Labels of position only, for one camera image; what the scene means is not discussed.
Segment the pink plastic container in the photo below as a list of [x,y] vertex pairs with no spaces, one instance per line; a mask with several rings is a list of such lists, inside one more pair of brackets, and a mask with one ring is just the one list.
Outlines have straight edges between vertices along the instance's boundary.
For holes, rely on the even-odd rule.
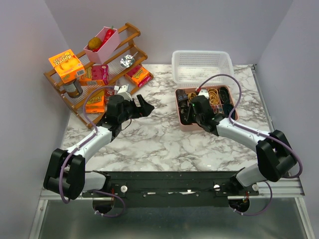
[[[106,32],[110,29],[110,27],[103,27],[103,29],[96,35],[96,37],[99,37],[101,41],[103,42],[104,37],[106,35]],[[113,28],[115,32],[110,37],[110,39],[105,42],[105,44],[98,50],[97,52],[93,52],[88,49],[88,46],[84,47],[84,52],[88,56],[89,60],[94,63],[103,64],[106,62],[112,53],[115,51],[115,49],[120,45],[120,35],[117,29]]]
[[[228,92],[229,92],[229,96],[230,96],[230,103],[232,105],[235,105],[234,104],[234,100],[233,100],[233,97],[231,96],[230,94],[230,91],[229,91],[229,88],[227,86],[209,86],[209,87],[203,87],[202,89],[206,89],[206,90],[209,90],[211,88],[215,88],[215,89],[219,89],[220,87],[226,87]],[[186,94],[188,93],[191,93],[191,92],[195,92],[195,89],[196,88],[180,88],[181,90],[185,90]],[[179,111],[178,111],[178,103],[177,103],[177,98],[175,97],[175,100],[176,100],[176,108],[177,108],[177,114],[178,114],[178,121],[179,121],[179,127],[180,127],[180,130],[181,131],[196,131],[196,130],[203,130],[203,128],[199,127],[197,124],[193,123],[191,125],[184,125],[180,122],[180,116],[179,116]],[[238,115],[237,115],[237,111],[235,110],[235,120],[238,120]]]

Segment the marble countertop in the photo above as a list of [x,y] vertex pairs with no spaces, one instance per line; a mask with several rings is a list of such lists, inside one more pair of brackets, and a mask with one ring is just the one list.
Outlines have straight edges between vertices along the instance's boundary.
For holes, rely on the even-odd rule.
[[[134,119],[131,125],[86,165],[86,170],[105,171],[224,171],[239,170],[256,163],[256,154],[227,138],[202,131],[179,129],[171,65],[144,65],[154,79],[137,94],[155,106],[148,118]],[[269,130],[264,109],[249,66],[234,66],[242,86],[238,107],[239,122]],[[231,86],[236,101],[238,89]],[[62,148],[78,143],[90,130],[71,114]]]

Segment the screw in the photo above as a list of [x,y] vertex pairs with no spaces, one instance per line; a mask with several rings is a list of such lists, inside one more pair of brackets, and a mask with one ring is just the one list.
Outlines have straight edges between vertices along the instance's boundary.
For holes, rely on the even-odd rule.
[[253,184],[252,188],[255,192],[259,190],[259,186],[257,184]]
[[219,186],[218,184],[215,184],[215,185],[214,185],[214,190],[215,190],[215,191],[220,191],[220,186]]
[[121,192],[122,192],[122,193],[126,193],[127,190],[128,190],[127,186],[123,185],[123,186],[121,187]]

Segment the white plastic basket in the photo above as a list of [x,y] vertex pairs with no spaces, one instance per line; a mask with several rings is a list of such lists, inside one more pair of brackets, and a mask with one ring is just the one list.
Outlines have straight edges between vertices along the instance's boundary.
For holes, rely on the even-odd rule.
[[[204,80],[220,73],[234,76],[233,64],[224,51],[175,51],[171,64],[177,88],[197,87]],[[229,85],[228,83],[231,83],[231,79],[216,77],[205,85]]]

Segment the cardboard box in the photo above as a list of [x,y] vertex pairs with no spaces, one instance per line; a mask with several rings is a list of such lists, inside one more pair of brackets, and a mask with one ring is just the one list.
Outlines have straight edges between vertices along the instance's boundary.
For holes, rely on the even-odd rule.
[[79,77],[81,86],[106,86],[109,80],[109,67],[107,65],[92,66]]
[[105,102],[104,102],[104,90],[101,90],[95,94],[85,105],[86,113],[104,113]]
[[152,78],[150,76],[150,72],[145,69],[143,66],[136,66],[130,72],[128,72],[125,77],[133,82],[138,87],[145,85]]
[[85,74],[84,66],[71,49],[49,58],[49,61],[64,83]]
[[109,97],[115,95],[114,89],[105,89],[104,90],[104,103],[107,104],[109,101]]

